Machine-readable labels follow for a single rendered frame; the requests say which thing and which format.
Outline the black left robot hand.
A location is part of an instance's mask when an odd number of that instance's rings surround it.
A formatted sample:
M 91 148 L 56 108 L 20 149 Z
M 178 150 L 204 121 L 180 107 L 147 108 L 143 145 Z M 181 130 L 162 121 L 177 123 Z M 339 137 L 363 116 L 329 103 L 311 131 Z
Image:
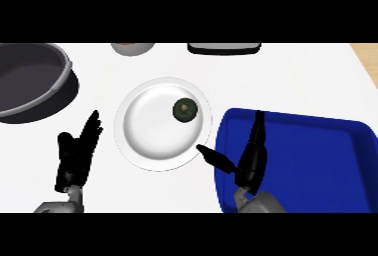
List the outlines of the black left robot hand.
M 54 191 L 59 193 L 66 193 L 72 185 L 82 187 L 87 182 L 91 158 L 103 131 L 100 124 L 99 111 L 94 110 L 80 137 L 74 138 L 68 132 L 57 135 L 59 167 Z

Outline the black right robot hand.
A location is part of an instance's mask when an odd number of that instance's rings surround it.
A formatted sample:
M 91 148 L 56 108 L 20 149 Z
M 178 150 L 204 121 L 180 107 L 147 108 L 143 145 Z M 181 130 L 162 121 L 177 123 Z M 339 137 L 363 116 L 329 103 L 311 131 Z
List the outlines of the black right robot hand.
M 229 158 L 207 146 L 198 144 L 196 149 L 204 156 L 205 162 L 227 174 L 235 173 L 235 184 L 251 195 L 255 195 L 267 166 L 264 112 L 255 112 L 249 138 L 238 164 L 233 164 Z

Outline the blue tray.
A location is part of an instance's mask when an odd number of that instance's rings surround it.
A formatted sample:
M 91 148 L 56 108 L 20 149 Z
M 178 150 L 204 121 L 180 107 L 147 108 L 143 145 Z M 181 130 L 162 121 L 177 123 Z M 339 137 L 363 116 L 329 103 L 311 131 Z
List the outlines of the blue tray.
M 378 135 L 359 122 L 264 114 L 260 189 L 295 213 L 378 213 Z

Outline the white round plate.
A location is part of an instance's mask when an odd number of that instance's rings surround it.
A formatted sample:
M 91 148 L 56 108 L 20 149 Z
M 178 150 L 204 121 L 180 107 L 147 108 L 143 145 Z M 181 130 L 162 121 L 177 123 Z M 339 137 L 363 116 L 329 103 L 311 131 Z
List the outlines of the white round plate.
M 198 107 L 189 122 L 174 118 L 174 104 L 187 98 Z M 199 154 L 211 134 L 211 107 L 204 93 L 187 81 L 165 77 L 140 84 L 118 108 L 113 136 L 122 156 L 149 171 L 168 171 Z

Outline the dark green squash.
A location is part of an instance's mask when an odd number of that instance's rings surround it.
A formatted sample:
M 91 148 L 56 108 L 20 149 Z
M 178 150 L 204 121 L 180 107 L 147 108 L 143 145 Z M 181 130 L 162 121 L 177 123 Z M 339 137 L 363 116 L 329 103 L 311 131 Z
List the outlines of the dark green squash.
M 181 98 L 176 101 L 173 106 L 173 116 L 177 121 L 190 122 L 198 113 L 196 102 L 190 98 Z

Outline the dark grey pot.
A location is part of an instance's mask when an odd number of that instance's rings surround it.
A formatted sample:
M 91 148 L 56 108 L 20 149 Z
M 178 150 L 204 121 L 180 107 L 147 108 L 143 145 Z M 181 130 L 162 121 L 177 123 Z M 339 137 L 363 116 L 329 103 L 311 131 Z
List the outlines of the dark grey pot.
M 51 43 L 0 43 L 0 122 L 22 124 L 54 115 L 78 94 L 63 49 Z

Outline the grey bowl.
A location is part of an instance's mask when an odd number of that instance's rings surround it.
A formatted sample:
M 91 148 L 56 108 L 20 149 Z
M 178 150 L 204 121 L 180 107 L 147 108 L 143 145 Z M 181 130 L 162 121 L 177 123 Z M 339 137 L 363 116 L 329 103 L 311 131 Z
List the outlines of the grey bowl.
M 128 44 L 112 43 L 111 46 L 119 55 L 139 56 L 152 49 L 153 43 L 128 43 Z

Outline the pale wooden board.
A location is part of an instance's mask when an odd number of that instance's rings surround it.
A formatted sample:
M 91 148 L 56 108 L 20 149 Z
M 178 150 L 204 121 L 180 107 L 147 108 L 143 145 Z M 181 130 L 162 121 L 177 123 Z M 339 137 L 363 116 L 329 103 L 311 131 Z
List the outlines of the pale wooden board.
M 351 43 L 351 48 L 378 86 L 378 43 Z

